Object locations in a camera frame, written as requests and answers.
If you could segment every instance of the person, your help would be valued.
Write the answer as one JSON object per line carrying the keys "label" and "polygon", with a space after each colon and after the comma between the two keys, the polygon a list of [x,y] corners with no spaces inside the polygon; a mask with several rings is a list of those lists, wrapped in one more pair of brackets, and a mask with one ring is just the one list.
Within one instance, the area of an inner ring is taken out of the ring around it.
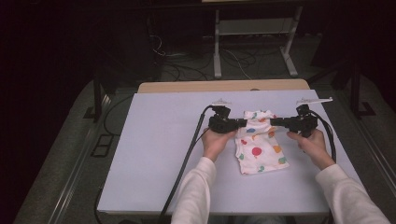
{"label": "person", "polygon": [[[177,205],[172,215],[173,224],[206,224],[210,209],[210,187],[216,179],[215,161],[227,141],[236,132],[220,134],[210,129],[202,137],[204,154],[197,166],[183,179]],[[311,161],[320,169],[316,180],[323,188],[335,223],[389,223],[372,202],[364,187],[348,177],[326,151],[323,132],[313,130],[308,138],[288,132]]]}

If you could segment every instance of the black device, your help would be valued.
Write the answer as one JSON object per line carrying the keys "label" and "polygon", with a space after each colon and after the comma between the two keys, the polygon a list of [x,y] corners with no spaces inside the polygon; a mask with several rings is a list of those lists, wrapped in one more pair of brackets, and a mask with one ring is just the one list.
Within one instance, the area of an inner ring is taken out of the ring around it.
{"label": "black device", "polygon": [[215,115],[209,119],[209,128],[215,133],[229,133],[239,128],[246,127],[246,119],[229,119],[231,109],[224,105],[213,105]]}
{"label": "black device", "polygon": [[298,116],[270,119],[271,125],[282,126],[294,133],[301,132],[303,137],[309,137],[311,131],[318,127],[318,118],[311,114],[308,105],[300,105],[296,109]]}

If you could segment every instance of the folded cloth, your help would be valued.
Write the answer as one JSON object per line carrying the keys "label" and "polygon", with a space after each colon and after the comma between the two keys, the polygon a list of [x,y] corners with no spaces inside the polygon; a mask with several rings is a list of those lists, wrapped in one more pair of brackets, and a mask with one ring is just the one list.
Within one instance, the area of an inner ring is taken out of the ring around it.
{"label": "folded cloth", "polygon": [[254,175],[289,166],[282,148],[275,139],[276,128],[270,119],[276,118],[270,110],[245,111],[247,126],[235,136],[236,158],[243,175]]}

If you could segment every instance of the white sleeve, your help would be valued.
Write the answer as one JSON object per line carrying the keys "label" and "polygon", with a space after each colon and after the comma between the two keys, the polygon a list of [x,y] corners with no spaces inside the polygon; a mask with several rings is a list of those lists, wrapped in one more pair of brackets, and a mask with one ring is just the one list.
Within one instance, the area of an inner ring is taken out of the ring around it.
{"label": "white sleeve", "polygon": [[316,180],[324,190],[335,223],[389,223],[364,187],[348,177],[338,164],[321,171]]}
{"label": "white sleeve", "polygon": [[210,187],[216,179],[215,163],[202,157],[184,177],[172,215],[172,224],[207,223],[210,209]]}

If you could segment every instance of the floor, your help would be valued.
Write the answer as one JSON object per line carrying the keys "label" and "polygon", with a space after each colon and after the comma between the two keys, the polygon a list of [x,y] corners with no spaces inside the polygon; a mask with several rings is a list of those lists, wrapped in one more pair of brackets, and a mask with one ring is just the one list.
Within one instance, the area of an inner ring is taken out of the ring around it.
{"label": "floor", "polygon": [[[290,78],[279,52],[279,47],[286,42],[285,36],[233,36],[220,41],[221,79]],[[307,79],[323,70],[310,65],[319,42],[320,35],[299,36],[294,40],[290,57],[299,78]],[[200,48],[191,49],[155,50],[163,58],[160,81],[214,79],[213,47],[210,44],[204,43]],[[368,102],[376,115],[356,119],[348,108],[349,85],[344,90],[334,90],[330,85],[334,75],[329,74],[310,87],[317,91],[319,97],[334,99],[333,104],[324,105],[332,125],[369,195],[390,222],[396,223],[393,182],[396,152],[392,150],[396,145],[393,137],[396,133],[393,125],[396,115],[381,99],[376,86],[363,77],[361,101]],[[123,88],[106,96],[103,101],[104,114],[96,123],[84,119],[87,108],[93,106],[92,84],[81,92],[15,223],[131,223],[128,220],[152,223],[155,220],[150,216],[111,216],[95,211],[128,105],[136,91],[136,88]],[[98,146],[103,144],[102,141],[108,143],[108,147]],[[385,158],[385,162],[374,159],[378,153]],[[296,222],[321,223],[323,218],[298,216]]]}

